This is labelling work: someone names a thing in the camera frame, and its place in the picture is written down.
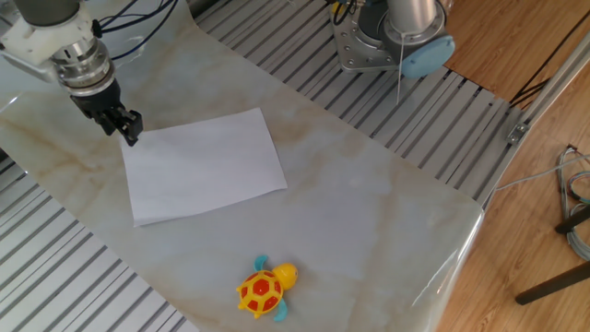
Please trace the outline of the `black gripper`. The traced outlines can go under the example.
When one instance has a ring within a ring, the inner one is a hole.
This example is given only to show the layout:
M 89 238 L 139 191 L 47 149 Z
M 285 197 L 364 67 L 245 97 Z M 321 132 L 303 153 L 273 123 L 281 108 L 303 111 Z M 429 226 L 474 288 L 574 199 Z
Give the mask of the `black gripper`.
M 122 108 L 121 88 L 116 80 L 97 94 L 86 97 L 71 95 L 70 99 L 87 118 L 95 118 L 95 122 L 107 136 L 111 136 L 116 128 L 129 147 L 138 141 L 143 131 L 142 115 Z M 101 114 L 110 110 L 114 110 L 112 119 L 108 114 Z

